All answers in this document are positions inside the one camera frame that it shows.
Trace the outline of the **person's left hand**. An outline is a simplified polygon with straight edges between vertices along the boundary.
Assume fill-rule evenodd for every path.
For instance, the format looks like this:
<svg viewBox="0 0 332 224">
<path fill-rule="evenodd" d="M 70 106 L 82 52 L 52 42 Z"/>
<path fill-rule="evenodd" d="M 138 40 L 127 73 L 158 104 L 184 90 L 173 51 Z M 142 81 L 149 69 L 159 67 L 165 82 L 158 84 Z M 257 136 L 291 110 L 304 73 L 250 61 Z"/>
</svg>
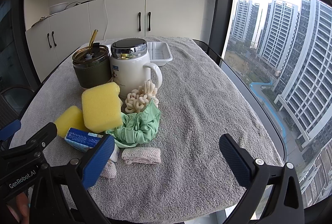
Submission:
<svg viewBox="0 0 332 224">
<path fill-rule="evenodd" d="M 10 200 L 7 208 L 18 223 L 29 224 L 29 199 L 24 192 Z"/>
</svg>

